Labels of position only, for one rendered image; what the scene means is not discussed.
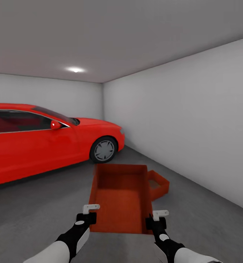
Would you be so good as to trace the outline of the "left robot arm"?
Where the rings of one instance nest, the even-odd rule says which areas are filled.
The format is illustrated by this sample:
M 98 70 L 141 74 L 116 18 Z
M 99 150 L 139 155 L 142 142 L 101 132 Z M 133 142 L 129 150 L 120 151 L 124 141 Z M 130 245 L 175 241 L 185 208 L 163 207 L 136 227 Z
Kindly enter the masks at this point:
M 73 228 L 49 245 L 39 254 L 22 263 L 70 263 L 89 238 L 89 225 L 96 224 L 97 213 L 90 210 L 100 209 L 99 204 L 84 205 L 83 213 L 77 214 Z

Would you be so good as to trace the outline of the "storage box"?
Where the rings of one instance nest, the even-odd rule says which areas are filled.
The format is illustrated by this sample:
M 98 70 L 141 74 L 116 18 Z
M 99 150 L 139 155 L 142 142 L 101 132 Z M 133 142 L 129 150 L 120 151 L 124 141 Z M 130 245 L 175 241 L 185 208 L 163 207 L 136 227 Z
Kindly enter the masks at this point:
M 170 182 L 163 178 L 161 175 L 159 175 L 157 172 L 155 172 L 154 170 L 149 171 L 148 177 L 150 181 L 152 180 L 159 185 L 159 187 L 153 190 L 150 189 L 151 201 L 154 201 L 169 192 Z
M 96 163 L 89 205 L 99 204 L 90 232 L 154 235 L 145 218 L 153 217 L 147 165 Z

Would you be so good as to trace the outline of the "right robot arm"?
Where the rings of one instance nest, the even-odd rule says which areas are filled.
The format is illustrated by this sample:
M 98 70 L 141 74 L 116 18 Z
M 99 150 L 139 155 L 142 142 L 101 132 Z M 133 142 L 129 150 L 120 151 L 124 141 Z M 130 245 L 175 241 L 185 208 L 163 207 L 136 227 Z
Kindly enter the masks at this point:
M 163 263 L 223 263 L 213 257 L 193 252 L 182 243 L 171 240 L 165 232 L 166 219 L 163 217 L 169 215 L 168 210 L 153 211 L 152 214 L 153 217 L 145 218 L 146 229 L 153 231 L 155 254 Z

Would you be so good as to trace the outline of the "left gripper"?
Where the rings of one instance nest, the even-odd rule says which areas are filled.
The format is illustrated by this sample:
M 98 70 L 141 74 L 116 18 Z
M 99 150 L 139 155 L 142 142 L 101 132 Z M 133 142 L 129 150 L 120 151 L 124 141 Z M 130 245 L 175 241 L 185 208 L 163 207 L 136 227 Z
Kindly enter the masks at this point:
M 76 221 L 78 221 L 79 219 L 82 219 L 82 218 L 87 218 L 89 220 L 89 224 L 96 224 L 96 217 L 97 217 L 97 213 L 96 212 L 93 212 L 93 213 L 89 213 L 89 214 L 77 214 L 77 218 L 76 218 Z

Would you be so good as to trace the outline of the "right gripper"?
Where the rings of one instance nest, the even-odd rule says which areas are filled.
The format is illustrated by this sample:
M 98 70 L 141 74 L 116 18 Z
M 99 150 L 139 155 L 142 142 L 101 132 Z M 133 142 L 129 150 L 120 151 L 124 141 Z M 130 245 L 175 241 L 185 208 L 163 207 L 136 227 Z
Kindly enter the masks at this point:
M 145 218 L 145 220 L 146 220 L 146 229 L 152 230 L 153 233 L 154 233 L 154 229 L 158 226 L 166 229 L 166 219 L 163 216 L 159 217 L 159 221 L 154 221 L 153 217 Z

